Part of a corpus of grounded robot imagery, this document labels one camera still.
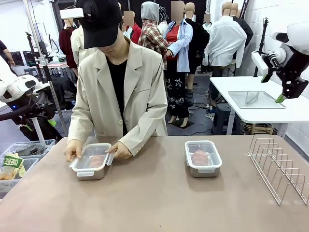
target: black baseball cap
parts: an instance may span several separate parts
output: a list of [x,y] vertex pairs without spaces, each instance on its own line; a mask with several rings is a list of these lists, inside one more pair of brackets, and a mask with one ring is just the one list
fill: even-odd
[[84,30],[84,48],[107,47],[116,42],[122,13],[117,0],[78,0],[84,18],[79,18]]

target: plastic bin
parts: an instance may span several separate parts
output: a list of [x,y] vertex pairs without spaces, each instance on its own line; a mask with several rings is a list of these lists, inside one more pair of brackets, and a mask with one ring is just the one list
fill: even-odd
[[193,177],[215,177],[222,160],[212,141],[188,141],[185,143],[186,163]]
[[[4,159],[0,159],[0,168],[2,167]],[[25,175],[29,170],[31,170],[34,165],[39,162],[39,158],[30,158],[30,159],[24,159],[24,167],[26,170]],[[0,180],[0,199],[2,199],[21,179],[19,174],[15,176],[15,179],[13,180]]]
[[111,144],[89,144],[82,150],[82,158],[75,158],[69,165],[77,172],[79,180],[100,180],[112,164],[114,153],[107,153]]
[[14,143],[5,152],[0,155],[0,158],[3,158],[6,153],[13,152],[18,153],[19,157],[23,159],[30,158],[39,158],[42,159],[47,152],[52,149],[55,144],[55,139],[41,141],[29,141],[29,142],[20,142]]

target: wire rack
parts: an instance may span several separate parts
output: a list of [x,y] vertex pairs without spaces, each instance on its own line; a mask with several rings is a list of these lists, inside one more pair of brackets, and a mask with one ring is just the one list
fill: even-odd
[[297,198],[300,197],[308,206],[309,183],[306,183],[306,176],[300,173],[291,156],[284,154],[274,138],[270,135],[253,136],[248,154],[278,205],[287,195],[295,197],[296,191]]

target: black pants with star print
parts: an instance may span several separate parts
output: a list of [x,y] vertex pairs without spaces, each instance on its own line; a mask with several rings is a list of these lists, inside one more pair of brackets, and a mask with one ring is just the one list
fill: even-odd
[[168,60],[165,70],[166,87],[169,96],[169,109],[172,116],[189,117],[188,106],[185,101],[185,74],[177,72],[177,59]]

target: hand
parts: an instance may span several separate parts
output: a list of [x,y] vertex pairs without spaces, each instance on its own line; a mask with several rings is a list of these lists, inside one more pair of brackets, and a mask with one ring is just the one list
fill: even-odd
[[106,152],[115,152],[114,158],[122,158],[122,159],[128,159],[132,157],[132,153],[127,149],[127,147],[120,141],[118,141],[116,144],[114,144],[110,149],[108,149]]
[[171,50],[168,49],[168,50],[166,51],[166,56],[167,56],[167,57],[170,57],[171,55],[173,55],[173,52],[172,52]]
[[63,152],[63,154],[67,158],[67,162],[72,162],[75,156],[77,156],[78,158],[82,157],[82,145],[82,142],[78,139],[73,139],[69,141],[66,149]]
[[14,60],[10,60],[9,63],[10,63],[11,66],[15,66]]

